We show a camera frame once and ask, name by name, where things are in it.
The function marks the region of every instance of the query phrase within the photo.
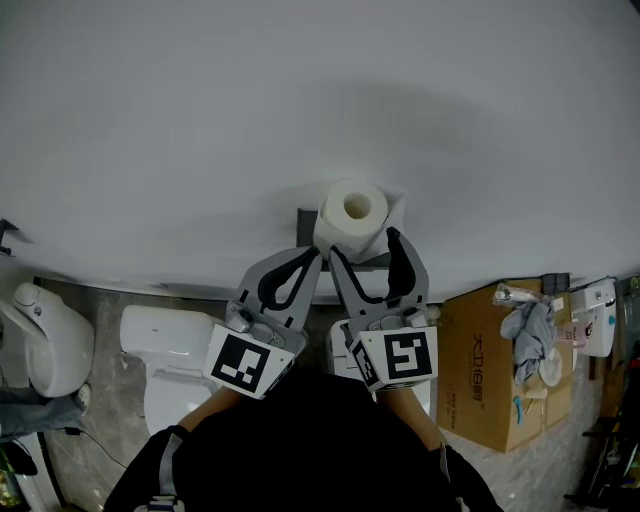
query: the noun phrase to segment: tiled floor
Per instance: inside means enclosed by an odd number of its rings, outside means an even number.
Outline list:
[[[122,354],[119,325],[122,310],[130,304],[189,309],[224,316],[224,304],[207,301],[150,297],[45,281],[65,303],[88,318],[96,328],[96,348],[89,382],[93,403],[82,427],[117,460],[127,465],[145,444],[148,434],[143,417],[144,367],[135,357]],[[325,367],[325,338],[329,327],[344,315],[340,308],[313,307],[307,320],[310,347],[300,360]],[[573,386],[573,409],[568,420],[528,445],[508,455],[480,447],[445,433],[451,444],[485,478],[498,503],[513,512],[573,510],[562,495],[577,485],[586,453],[583,430],[597,417],[601,382],[587,379],[588,361],[578,359]],[[435,410],[436,385],[432,386]],[[66,499],[89,512],[98,512],[123,470],[86,436],[63,432],[46,434],[56,477]]]

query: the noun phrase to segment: gray cloth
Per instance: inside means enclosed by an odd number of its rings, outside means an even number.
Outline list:
[[[44,398],[33,388],[0,388],[0,443],[73,426],[83,412],[71,396]]]
[[[500,334],[508,340],[516,340],[513,351],[515,381],[521,386],[538,371],[540,361],[546,359],[553,348],[556,337],[553,308],[544,302],[526,302],[502,321]]]

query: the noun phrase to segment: toilet paper roll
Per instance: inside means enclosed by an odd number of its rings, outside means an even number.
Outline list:
[[[324,259],[336,245],[350,262],[361,263],[387,251],[383,230],[387,225],[402,229],[403,214],[401,196],[364,181],[339,181],[320,206],[313,243]]]

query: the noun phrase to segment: toilet tank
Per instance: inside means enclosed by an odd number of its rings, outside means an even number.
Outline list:
[[[213,326],[221,323],[195,311],[127,306],[120,322],[122,350],[145,363],[201,369]]]

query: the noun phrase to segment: white toilet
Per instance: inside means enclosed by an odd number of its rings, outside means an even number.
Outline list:
[[[55,293],[30,283],[18,286],[13,304],[0,311],[24,334],[29,380],[42,396],[53,398],[78,390],[93,361],[94,331]]]
[[[120,343],[146,365],[144,414],[151,435],[175,425],[217,391],[202,374],[216,323],[222,321],[195,311],[124,309]]]

